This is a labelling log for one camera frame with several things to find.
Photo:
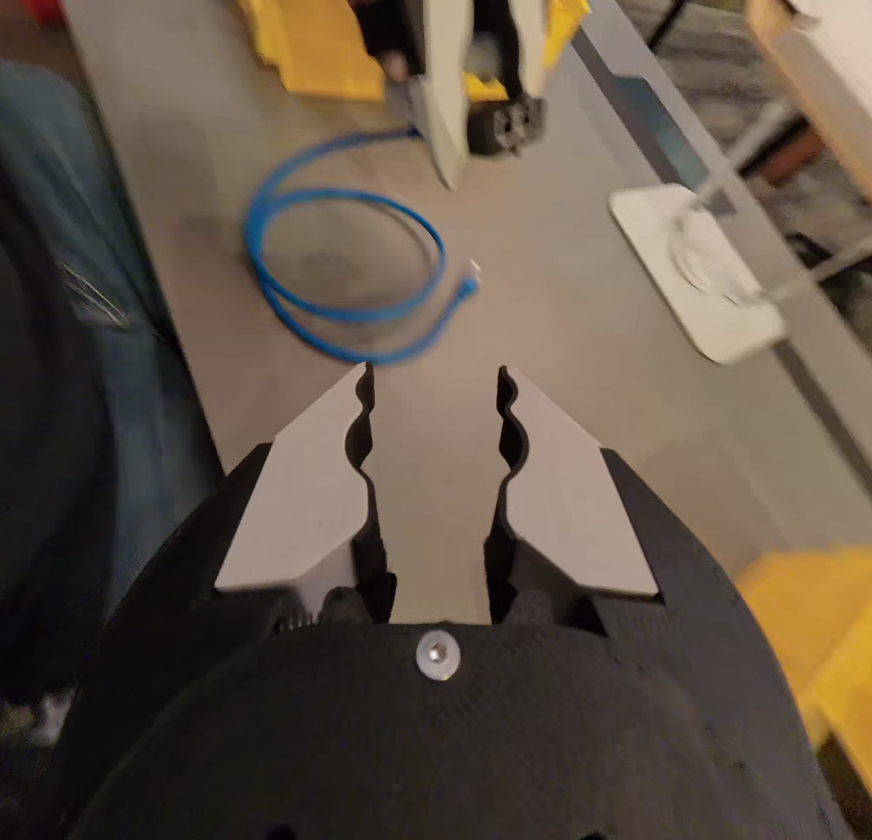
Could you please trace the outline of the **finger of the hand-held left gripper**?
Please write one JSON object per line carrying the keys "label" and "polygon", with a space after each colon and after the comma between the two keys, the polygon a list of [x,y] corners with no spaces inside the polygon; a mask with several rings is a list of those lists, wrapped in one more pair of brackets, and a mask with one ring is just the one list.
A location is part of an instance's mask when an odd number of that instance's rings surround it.
{"label": "finger of the hand-held left gripper", "polygon": [[421,72],[412,77],[415,125],[443,185],[455,190],[469,162],[466,53],[473,36],[473,0],[407,0]]}
{"label": "finger of the hand-held left gripper", "polygon": [[546,80],[544,51],[548,36],[549,0],[513,0],[513,22],[518,39],[518,76],[523,91],[543,95]]}

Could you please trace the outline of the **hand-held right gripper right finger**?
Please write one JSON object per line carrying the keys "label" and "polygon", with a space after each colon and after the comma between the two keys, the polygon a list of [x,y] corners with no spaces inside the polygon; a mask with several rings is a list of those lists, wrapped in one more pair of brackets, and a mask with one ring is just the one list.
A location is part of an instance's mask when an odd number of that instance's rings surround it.
{"label": "hand-held right gripper right finger", "polygon": [[484,543],[491,623],[530,592],[565,626],[601,626],[594,597],[658,600],[600,442],[509,366],[498,371],[496,410],[507,474]]}

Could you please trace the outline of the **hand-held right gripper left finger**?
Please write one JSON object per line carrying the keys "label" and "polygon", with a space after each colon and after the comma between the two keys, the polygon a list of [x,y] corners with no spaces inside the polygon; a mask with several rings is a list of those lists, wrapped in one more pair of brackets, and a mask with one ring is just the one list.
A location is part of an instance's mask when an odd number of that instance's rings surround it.
{"label": "hand-held right gripper left finger", "polygon": [[289,590],[316,618],[331,590],[350,588],[374,622],[390,620],[397,578],[363,469],[374,406],[374,370],[360,363],[276,435],[214,581],[217,592]]}

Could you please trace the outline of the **yellow plastic storage bin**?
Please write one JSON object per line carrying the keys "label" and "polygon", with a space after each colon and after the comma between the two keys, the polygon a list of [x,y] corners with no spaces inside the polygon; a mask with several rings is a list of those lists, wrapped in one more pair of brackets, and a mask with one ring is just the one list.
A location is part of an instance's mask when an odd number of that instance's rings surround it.
{"label": "yellow plastic storage bin", "polygon": [[840,738],[870,778],[870,545],[771,551],[739,574],[737,586],[812,746]]}
{"label": "yellow plastic storage bin", "polygon": [[[253,47],[273,67],[291,94],[381,104],[384,76],[365,51],[362,34],[346,0],[236,0]],[[586,0],[549,0],[543,52],[546,74],[559,60],[590,13]],[[471,102],[505,101],[496,80],[465,76]]]}

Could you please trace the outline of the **person's blue jeans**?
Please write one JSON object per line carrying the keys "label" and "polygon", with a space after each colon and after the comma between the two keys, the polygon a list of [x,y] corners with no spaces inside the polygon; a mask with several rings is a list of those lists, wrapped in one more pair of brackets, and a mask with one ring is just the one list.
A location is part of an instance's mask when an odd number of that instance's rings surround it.
{"label": "person's blue jeans", "polygon": [[115,607],[223,470],[91,100],[48,69],[2,61],[1,144],[99,355],[116,456]]}

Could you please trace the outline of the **person's dark sweater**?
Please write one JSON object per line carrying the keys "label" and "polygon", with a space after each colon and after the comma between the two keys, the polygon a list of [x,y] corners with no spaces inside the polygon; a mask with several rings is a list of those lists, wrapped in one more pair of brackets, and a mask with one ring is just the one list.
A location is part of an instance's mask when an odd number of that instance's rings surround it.
{"label": "person's dark sweater", "polygon": [[114,436],[92,342],[2,171],[3,702],[78,684],[103,617],[114,528]]}

